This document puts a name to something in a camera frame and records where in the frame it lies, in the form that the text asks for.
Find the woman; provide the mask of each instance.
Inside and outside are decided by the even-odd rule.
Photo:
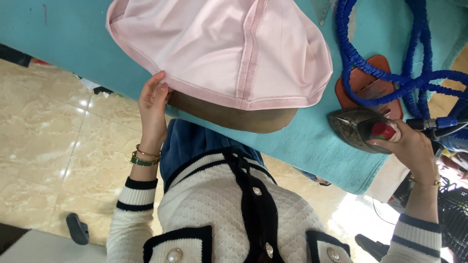
[[[110,226],[108,262],[351,262],[349,246],[325,234],[304,199],[275,184],[258,151],[183,120],[166,128],[164,106],[172,90],[159,83],[163,78],[163,71],[153,76],[138,101],[143,133]],[[382,262],[439,262],[439,173],[431,144],[396,123],[398,143],[369,143],[392,151],[416,183]],[[159,158],[163,234],[153,237]]]

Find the teal ironing board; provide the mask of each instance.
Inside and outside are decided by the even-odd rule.
[[[0,43],[74,72],[115,92],[137,99],[150,77],[113,42],[105,17],[112,0],[1,0]],[[311,0],[296,0],[316,24]],[[446,0],[428,0],[433,69],[447,69],[468,38],[468,13]],[[364,58],[387,57],[400,73],[412,15],[403,0],[359,0],[353,44]],[[328,43],[334,73],[318,104],[299,109],[291,123],[270,134],[234,131],[167,107],[166,112],[234,138],[265,154],[325,178],[353,194],[369,187],[386,156],[354,149],[330,129],[326,115],[339,109],[334,86],[341,58],[332,14],[319,27]],[[421,53],[415,56],[417,75]]]

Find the pink garment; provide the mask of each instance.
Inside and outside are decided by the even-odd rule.
[[[308,107],[333,68],[293,0],[114,0],[107,30],[182,93],[241,110]]]

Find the blue hose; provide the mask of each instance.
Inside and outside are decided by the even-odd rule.
[[[336,5],[336,35],[340,46],[341,59],[343,61],[343,85],[346,92],[354,101],[366,107],[386,104],[393,100],[403,98],[403,103],[408,109],[408,112],[415,118],[431,118],[427,105],[427,91],[456,96],[463,100],[461,103],[466,107],[468,105],[466,102],[466,100],[468,100],[468,93],[429,83],[432,80],[447,78],[459,81],[463,85],[468,86],[468,74],[452,70],[432,71],[431,31],[427,20],[426,0],[406,0],[406,3],[414,16],[413,27],[408,50],[406,52],[406,59],[402,67],[402,74],[397,75],[372,66],[358,54],[348,39],[349,15],[352,7],[356,4],[356,0],[338,0]],[[412,79],[413,57],[418,40],[423,44],[424,48],[423,70],[419,77]],[[399,84],[400,88],[378,99],[359,98],[351,91],[351,85],[349,83],[353,65],[376,78]],[[417,103],[414,102],[412,95],[412,90],[415,88],[419,89]],[[459,131],[455,136],[460,139],[468,139],[468,132]]]

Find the gold bracelet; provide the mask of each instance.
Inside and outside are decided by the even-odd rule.
[[[435,180],[434,184],[432,184],[432,185],[419,183],[418,181],[416,181],[414,179],[414,175],[412,175],[412,174],[409,176],[409,181],[413,182],[413,183],[417,183],[417,184],[422,185],[422,186],[442,187],[442,183],[440,181],[437,181],[437,180]]]
[[[137,151],[138,151],[139,153],[141,153],[142,155],[145,155],[145,156],[148,156],[148,157],[151,157],[151,158],[155,158],[155,159],[161,157],[161,151],[159,151],[159,155],[154,155],[154,154],[144,153],[144,152],[140,151],[140,149],[138,149],[138,147],[140,147],[140,144],[137,144],[136,147],[137,147]]]

